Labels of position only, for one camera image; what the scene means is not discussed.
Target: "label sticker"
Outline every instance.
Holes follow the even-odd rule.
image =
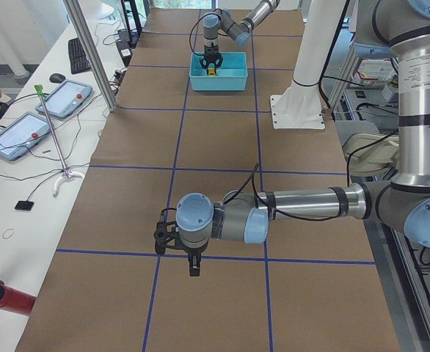
[[[399,62],[399,92],[430,89],[430,54]]]
[[[131,52],[128,49],[122,50],[121,53],[122,53],[122,56],[130,56],[131,55]]]

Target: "keyboard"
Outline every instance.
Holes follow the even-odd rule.
[[[70,69],[72,75],[90,69],[90,62],[86,58],[80,39],[68,40],[68,58],[70,59]]]

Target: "red pipe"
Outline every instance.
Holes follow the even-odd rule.
[[[29,316],[35,301],[34,296],[0,284],[0,309],[2,310]]]

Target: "window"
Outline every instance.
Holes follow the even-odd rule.
[[[155,7],[166,9],[213,9],[215,0],[154,0]]]

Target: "blue plastic bin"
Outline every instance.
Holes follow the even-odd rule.
[[[200,56],[192,54],[189,78],[192,90],[240,91],[246,88],[246,53],[222,53],[223,63],[216,69],[216,76],[208,76],[200,66]]]

